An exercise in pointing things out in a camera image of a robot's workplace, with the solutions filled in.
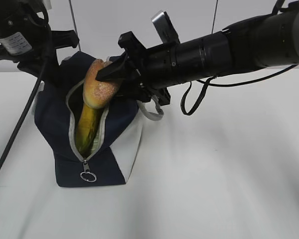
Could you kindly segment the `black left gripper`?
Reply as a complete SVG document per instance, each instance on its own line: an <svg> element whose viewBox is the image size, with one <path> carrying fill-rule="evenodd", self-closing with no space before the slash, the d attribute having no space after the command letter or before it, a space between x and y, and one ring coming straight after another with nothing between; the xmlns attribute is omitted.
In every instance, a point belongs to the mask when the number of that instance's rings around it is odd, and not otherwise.
<svg viewBox="0 0 299 239"><path fill-rule="evenodd" d="M72 47L76 48L79 38L74 30L52 31L43 42L31 43L25 36L16 32L6 38L0 39L0 61L7 60L18 63L17 68L25 73L39 78L44 83L55 87L63 84L62 67L57 56L53 56L44 68L46 61L40 59L46 47L50 51Z"/></svg>

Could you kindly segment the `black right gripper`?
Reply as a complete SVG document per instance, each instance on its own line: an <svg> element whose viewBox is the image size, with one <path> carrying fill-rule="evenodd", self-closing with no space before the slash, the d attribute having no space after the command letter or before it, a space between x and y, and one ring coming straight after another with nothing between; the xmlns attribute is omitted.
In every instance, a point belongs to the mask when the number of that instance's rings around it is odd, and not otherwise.
<svg viewBox="0 0 299 239"><path fill-rule="evenodd" d="M109 57L110 64L98 71L95 80L120 81L116 97L147 103L156 96L161 105L169 105L170 50L176 43L162 43L147 49L129 31L120 36L118 44L125 50L124 54Z"/></svg>

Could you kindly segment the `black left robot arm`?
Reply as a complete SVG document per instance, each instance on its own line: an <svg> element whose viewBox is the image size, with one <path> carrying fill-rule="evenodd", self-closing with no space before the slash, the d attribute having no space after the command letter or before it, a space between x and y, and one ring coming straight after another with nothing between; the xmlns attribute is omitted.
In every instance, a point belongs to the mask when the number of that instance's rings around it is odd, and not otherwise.
<svg viewBox="0 0 299 239"><path fill-rule="evenodd" d="M0 0L0 61L59 86L56 51L76 48L79 38L74 30L51 30L48 8L44 0Z"/></svg>

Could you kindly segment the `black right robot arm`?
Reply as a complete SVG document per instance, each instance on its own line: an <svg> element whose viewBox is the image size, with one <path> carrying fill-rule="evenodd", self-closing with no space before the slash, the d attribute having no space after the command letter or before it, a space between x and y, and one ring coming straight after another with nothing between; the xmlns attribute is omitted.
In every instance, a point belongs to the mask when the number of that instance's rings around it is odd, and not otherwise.
<svg viewBox="0 0 299 239"><path fill-rule="evenodd" d="M168 87L209 77L258 71L267 67L299 65L299 0L273 11L239 21L222 31L180 42L168 14L159 12L152 22L160 45L145 48L132 32L119 38L123 54L111 57L96 80L121 79L118 97L160 105L170 103Z"/></svg>

